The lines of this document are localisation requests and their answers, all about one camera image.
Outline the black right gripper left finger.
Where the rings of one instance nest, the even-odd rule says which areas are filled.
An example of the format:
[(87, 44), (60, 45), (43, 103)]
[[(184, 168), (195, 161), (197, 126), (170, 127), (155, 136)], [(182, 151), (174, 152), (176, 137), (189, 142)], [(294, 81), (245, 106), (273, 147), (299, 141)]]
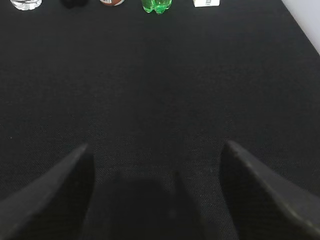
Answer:
[(0, 202), (0, 238), (77, 240), (94, 186), (94, 155), (87, 144), (82, 144)]

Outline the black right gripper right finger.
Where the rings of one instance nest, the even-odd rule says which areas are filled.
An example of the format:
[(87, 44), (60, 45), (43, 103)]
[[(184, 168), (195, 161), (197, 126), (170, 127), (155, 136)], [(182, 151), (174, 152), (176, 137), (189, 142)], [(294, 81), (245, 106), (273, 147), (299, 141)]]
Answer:
[(240, 240), (320, 238), (320, 198), (234, 141), (221, 152), (219, 182)]

